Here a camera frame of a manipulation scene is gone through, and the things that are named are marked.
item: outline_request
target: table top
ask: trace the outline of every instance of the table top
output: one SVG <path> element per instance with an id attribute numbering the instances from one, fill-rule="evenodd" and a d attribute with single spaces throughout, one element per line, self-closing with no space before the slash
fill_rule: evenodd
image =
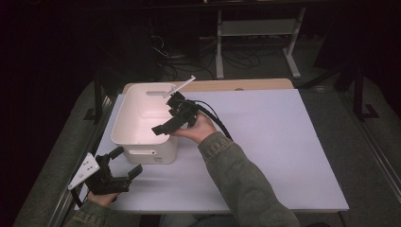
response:
<path id="1" fill-rule="evenodd" d="M 286 86 L 267 85 L 261 82 Z M 195 86 L 206 84 L 203 88 Z M 256 90 L 233 91 L 235 88 Z M 264 172 L 278 200 L 294 211 L 337 212 L 348 205 L 325 157 L 298 90 L 276 79 L 193 81 L 194 89 L 225 91 L 183 92 L 189 99 L 207 102 L 218 113 L 233 139 Z M 115 103 L 97 154 L 110 152 L 113 122 L 124 99 Z M 124 155 L 110 162 L 115 177 L 134 167 Z M 229 213 L 207 173 L 197 145 L 180 138 L 177 159 L 169 165 L 143 165 L 130 192 L 112 204 L 113 210 L 133 213 Z"/>

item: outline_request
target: person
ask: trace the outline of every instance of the person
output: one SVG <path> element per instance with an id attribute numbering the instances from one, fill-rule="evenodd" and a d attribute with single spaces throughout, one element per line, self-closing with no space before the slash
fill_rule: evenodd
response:
<path id="1" fill-rule="evenodd" d="M 242 148 L 217 131 L 212 121 L 198 113 L 192 128 L 171 133 L 198 144 L 203 161 L 227 203 L 238 226 L 299 226 L 294 213 L 277 200 L 261 170 L 245 155 Z M 110 204 L 117 194 L 88 194 L 66 226 L 107 226 Z"/>

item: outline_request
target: white plastic bin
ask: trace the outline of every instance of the white plastic bin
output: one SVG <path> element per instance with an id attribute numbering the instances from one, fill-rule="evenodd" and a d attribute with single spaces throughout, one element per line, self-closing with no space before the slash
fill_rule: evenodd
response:
<path id="1" fill-rule="evenodd" d="M 112 132 L 112 140 L 123 147 L 133 164 L 170 164 L 177 155 L 178 138 L 155 135 L 151 128 L 163 125 L 172 116 L 166 105 L 172 83 L 140 83 L 131 86 L 121 104 Z"/>

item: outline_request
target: person's right hand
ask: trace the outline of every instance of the person's right hand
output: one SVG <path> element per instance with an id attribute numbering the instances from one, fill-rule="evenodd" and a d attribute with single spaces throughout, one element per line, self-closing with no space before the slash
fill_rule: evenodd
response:
<path id="1" fill-rule="evenodd" d="M 210 120 L 205 114 L 198 112 L 197 122 L 193 127 L 188 129 L 178 129 L 170 135 L 184 136 L 193 140 L 195 143 L 200 144 L 207 136 L 216 131 L 217 130 L 213 125 L 212 120 Z"/>

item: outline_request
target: gray sweater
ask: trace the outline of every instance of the gray sweater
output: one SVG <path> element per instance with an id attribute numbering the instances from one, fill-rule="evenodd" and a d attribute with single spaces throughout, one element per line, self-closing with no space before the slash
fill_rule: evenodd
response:
<path id="1" fill-rule="evenodd" d="M 299 226 L 274 195 L 270 183 L 242 148 L 221 132 L 198 146 L 207 170 L 239 226 Z M 110 209 L 86 201 L 67 226 L 107 226 Z"/>

